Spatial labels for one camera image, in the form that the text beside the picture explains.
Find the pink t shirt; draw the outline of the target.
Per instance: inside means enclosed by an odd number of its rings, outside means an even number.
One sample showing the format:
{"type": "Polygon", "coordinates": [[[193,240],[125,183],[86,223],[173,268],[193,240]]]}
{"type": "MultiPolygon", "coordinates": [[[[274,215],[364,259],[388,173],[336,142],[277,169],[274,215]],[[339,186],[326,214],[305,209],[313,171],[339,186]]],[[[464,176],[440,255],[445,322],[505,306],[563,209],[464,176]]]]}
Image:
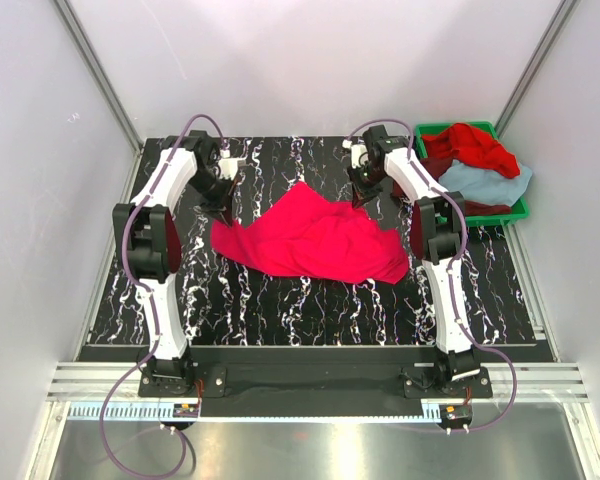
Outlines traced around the pink t shirt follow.
{"type": "Polygon", "coordinates": [[[274,277],[395,284],[409,270],[397,230],[382,229],[364,209],[328,201],[302,182],[247,227],[216,221],[211,246],[274,277]]]}

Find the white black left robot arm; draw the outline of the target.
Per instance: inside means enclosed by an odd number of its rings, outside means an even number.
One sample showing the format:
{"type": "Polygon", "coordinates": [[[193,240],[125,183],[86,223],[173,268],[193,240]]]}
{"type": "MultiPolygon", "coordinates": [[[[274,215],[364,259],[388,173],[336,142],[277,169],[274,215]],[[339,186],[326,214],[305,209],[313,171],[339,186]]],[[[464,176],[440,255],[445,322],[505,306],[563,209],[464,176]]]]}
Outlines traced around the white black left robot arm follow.
{"type": "Polygon", "coordinates": [[[149,352],[138,361],[142,396],[185,396],[202,390],[177,304],[182,244],[173,211],[191,187],[201,196],[201,212],[230,226],[238,169],[239,160],[221,140],[191,130],[170,137],[140,192],[113,208],[116,256],[149,323],[149,352]]]}

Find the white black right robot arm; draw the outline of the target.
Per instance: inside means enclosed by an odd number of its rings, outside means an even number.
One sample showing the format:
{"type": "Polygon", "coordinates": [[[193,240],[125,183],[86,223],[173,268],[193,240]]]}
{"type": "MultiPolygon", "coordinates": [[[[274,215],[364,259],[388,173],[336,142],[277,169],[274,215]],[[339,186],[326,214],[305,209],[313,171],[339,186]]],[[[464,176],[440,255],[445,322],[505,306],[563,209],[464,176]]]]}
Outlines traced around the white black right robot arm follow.
{"type": "Polygon", "coordinates": [[[479,380],[480,363],[463,300],[462,257],[468,237],[464,198],[440,185],[421,164],[412,129],[407,136],[391,136],[385,122],[365,122],[342,143],[351,158],[347,173],[352,206],[359,208],[378,196],[386,177],[412,205],[410,248],[429,281],[437,330],[433,366],[409,381],[421,391],[466,397],[471,383],[479,380]]]}

